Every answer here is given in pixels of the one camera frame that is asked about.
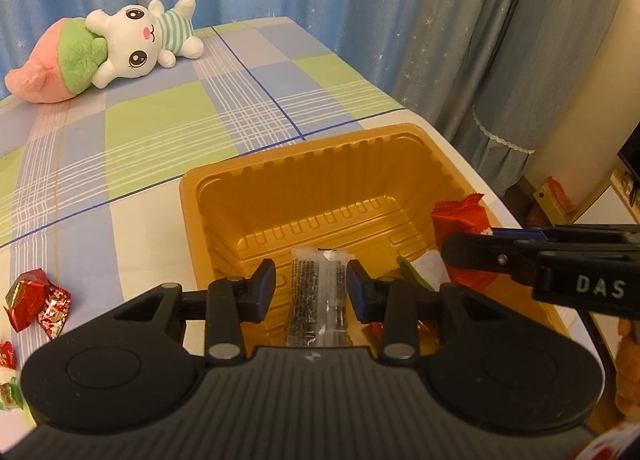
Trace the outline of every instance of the lace trim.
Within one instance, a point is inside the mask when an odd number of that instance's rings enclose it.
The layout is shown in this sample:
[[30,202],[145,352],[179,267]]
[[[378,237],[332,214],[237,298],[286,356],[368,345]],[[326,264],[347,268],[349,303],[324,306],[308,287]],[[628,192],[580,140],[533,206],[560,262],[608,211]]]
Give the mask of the lace trim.
[[505,141],[501,137],[498,137],[497,135],[494,135],[489,130],[484,128],[484,126],[482,126],[482,123],[480,122],[480,119],[478,119],[478,116],[476,115],[476,106],[475,105],[471,107],[471,115],[474,117],[474,121],[476,122],[476,125],[478,125],[478,128],[480,129],[480,131],[482,133],[484,133],[484,135],[486,135],[492,141],[495,141],[498,144],[506,146],[506,147],[510,148],[511,150],[516,150],[516,151],[520,151],[522,153],[526,153],[527,155],[531,155],[535,151],[535,150],[527,150],[527,148],[522,148],[522,147],[520,147],[518,145],[515,145],[513,143]]

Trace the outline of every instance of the table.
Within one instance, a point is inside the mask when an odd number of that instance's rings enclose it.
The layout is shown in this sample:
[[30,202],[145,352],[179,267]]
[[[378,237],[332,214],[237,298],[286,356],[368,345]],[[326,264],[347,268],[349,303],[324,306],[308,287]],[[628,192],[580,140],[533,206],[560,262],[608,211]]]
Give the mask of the table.
[[[501,225],[518,227],[433,127],[293,21],[260,18],[198,35],[204,55],[180,58],[173,69],[156,68],[144,78],[120,79],[54,105],[13,97],[0,102],[0,291],[19,273],[44,268],[73,293],[68,331],[159,283],[191,289],[178,196],[185,171],[402,122],[436,141],[485,194]],[[189,351],[202,354],[202,330],[189,324]],[[20,364],[46,342],[39,327],[16,335],[0,317],[0,341],[7,339]],[[0,382],[10,376],[1,369]],[[0,451],[31,426],[26,411],[0,413]]]

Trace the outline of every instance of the black ridged surface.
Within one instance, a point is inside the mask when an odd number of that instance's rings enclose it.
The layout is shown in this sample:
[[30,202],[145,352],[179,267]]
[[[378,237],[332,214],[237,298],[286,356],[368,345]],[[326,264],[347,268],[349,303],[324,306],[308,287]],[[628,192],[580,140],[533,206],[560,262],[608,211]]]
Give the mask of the black ridged surface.
[[109,436],[40,426],[5,456],[566,460],[591,439],[582,427],[526,438],[473,427],[441,408],[416,372],[380,365],[367,348],[259,348],[248,363],[210,370],[185,405],[155,424]]

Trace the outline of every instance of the human hand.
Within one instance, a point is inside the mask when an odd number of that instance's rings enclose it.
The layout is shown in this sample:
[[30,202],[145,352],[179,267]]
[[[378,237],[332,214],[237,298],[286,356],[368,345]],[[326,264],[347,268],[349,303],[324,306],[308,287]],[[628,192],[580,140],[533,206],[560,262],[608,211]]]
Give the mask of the human hand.
[[629,320],[618,322],[618,334],[622,336],[616,356],[616,406],[625,414],[640,411],[640,345],[632,334]]

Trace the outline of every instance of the wall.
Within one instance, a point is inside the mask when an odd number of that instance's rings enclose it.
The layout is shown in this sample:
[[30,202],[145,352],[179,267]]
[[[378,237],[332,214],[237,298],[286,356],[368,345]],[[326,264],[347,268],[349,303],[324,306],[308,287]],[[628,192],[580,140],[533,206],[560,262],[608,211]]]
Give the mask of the wall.
[[613,168],[640,121],[640,0],[620,0],[591,69],[524,175],[536,188],[553,176],[579,203]]

